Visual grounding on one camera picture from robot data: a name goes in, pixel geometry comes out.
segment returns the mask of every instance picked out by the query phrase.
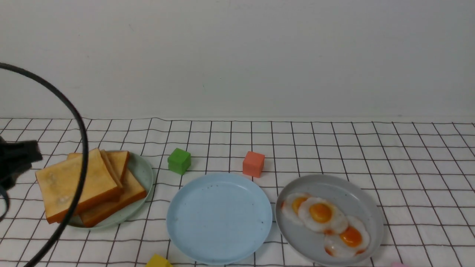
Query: white wall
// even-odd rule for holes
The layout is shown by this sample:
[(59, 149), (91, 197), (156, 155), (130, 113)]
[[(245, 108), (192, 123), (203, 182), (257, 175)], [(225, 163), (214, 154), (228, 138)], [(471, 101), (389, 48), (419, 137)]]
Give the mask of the white wall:
[[(475, 115), (475, 0), (2, 0), (86, 117)], [(0, 71), (0, 117), (69, 117)]]

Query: egg white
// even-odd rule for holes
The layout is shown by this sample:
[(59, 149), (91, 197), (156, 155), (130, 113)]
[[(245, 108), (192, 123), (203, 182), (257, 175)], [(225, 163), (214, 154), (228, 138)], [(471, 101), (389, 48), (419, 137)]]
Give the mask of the egg white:
[(303, 226), (304, 223), (298, 218), (298, 215), (294, 212), (294, 209), (292, 208), (292, 203), (297, 198), (310, 198), (310, 197), (312, 197), (310, 194), (302, 193), (302, 192), (289, 194), (285, 198), (284, 202), (282, 203), (282, 207), (281, 207), (282, 214), (287, 219), (292, 221), (294, 224)]
[[(310, 214), (310, 207), (312, 205), (323, 203), (327, 205), (332, 211), (332, 217), (328, 222), (320, 223), (315, 221)], [(339, 210), (333, 203), (324, 200), (322, 198), (309, 198), (302, 203), (298, 210), (298, 217), (304, 223), (304, 225), (315, 232), (325, 233), (328, 231), (334, 234), (340, 234), (344, 232), (348, 227), (348, 220), (341, 210)]]
[(355, 216), (346, 216), (350, 226), (353, 226), (361, 233), (361, 244), (351, 248), (343, 242), (339, 235), (325, 236), (324, 247), (327, 253), (333, 257), (349, 258), (356, 255), (357, 252), (363, 252), (370, 244), (370, 235), (361, 220)]

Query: toy block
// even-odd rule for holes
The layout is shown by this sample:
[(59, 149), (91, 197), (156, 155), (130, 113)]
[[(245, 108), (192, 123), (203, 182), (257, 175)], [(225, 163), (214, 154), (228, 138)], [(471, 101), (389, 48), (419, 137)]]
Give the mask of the toy block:
[(167, 259), (154, 254), (145, 267), (173, 267)]
[(176, 148), (168, 157), (168, 169), (180, 175), (184, 175), (191, 166), (191, 153)]
[(264, 168), (263, 154), (249, 151), (247, 152), (244, 161), (242, 162), (242, 173), (254, 177), (261, 177), (262, 169)]

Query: green cube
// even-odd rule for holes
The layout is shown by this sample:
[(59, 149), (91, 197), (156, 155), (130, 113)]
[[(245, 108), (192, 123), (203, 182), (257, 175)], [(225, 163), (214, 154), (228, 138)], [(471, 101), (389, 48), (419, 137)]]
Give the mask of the green cube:
[(180, 175), (184, 175), (191, 166), (191, 153), (176, 148), (168, 157), (168, 169)]

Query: black object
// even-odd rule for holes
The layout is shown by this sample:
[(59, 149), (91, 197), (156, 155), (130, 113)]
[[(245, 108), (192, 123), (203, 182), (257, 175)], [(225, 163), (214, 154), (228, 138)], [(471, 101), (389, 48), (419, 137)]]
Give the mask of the black object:
[(0, 195), (4, 198), (6, 209), (0, 216), (3, 221), (10, 209), (10, 198), (7, 190), (17, 183), (18, 176), (31, 169), (33, 162), (41, 161), (37, 141), (7, 143), (0, 136)]
[[(6, 63), (0, 63), (0, 68), (9, 70), (15, 73), (18, 73), (20, 75), (23, 75), (27, 78), (30, 78), (38, 83), (40, 83), (42, 86), (46, 87), (50, 92), (52, 92), (54, 95), (56, 95), (65, 105), (68, 107), (68, 109), (71, 111), (73, 114), (74, 118), (77, 121), (77, 125), (79, 126), (79, 131), (81, 133), (81, 138), (83, 142), (83, 162), (81, 166), (81, 174), (79, 175), (79, 182), (77, 184), (77, 189), (73, 197), (73, 201), (71, 202), (71, 205), (69, 206), (69, 210), (67, 211), (63, 221), (59, 224), (58, 228), (56, 231), (51, 235), (49, 240), (44, 244), (44, 246), (38, 251), (38, 253), (25, 265), (25, 267), (33, 267), (35, 266), (48, 252), (48, 250), (51, 249), (51, 247), (58, 241), (59, 237), (63, 233), (64, 229), (66, 228), (66, 225), (68, 224), (69, 220), (71, 220), (71, 217), (73, 217), (74, 210), (76, 209), (77, 204), (79, 203), (79, 198), (81, 197), (81, 193), (83, 192), (84, 188), (84, 182), (86, 181), (86, 173), (87, 173), (87, 162), (89, 160), (89, 147), (87, 145), (87, 134), (86, 134), (86, 127), (84, 126), (83, 120), (81, 119), (81, 115), (79, 112), (76, 110), (76, 108), (73, 106), (73, 104), (66, 98), (64, 94), (62, 94), (56, 87), (54, 87), (51, 83), (47, 82), (45, 79), (41, 78), (40, 76), (33, 74), (25, 69), (22, 69), (20, 67), (16, 67), (10, 64)], [(8, 154), (7, 159), (10, 160), (9, 163), (4, 164), (4, 162), (0, 162), (0, 173), (2, 175), (0, 176), (0, 184), (5, 183), (6, 185), (11, 185), (11, 182), (13, 181), (13, 177), (16, 178), (18, 175), (25, 169), (25, 168), (31, 168), (31, 162), (28, 163), (28, 161), (31, 160), (36, 160), (38, 158), (39, 150), (38, 150), (38, 143), (33, 141), (27, 141), (27, 142), (21, 142), (20, 147), (23, 146), (23, 148), (17, 148), (10, 150), (15, 151), (12, 154)], [(5, 201), (9, 202), (9, 198), (7, 195), (7, 192), (5, 189), (0, 188), (0, 195), (3, 196)]]

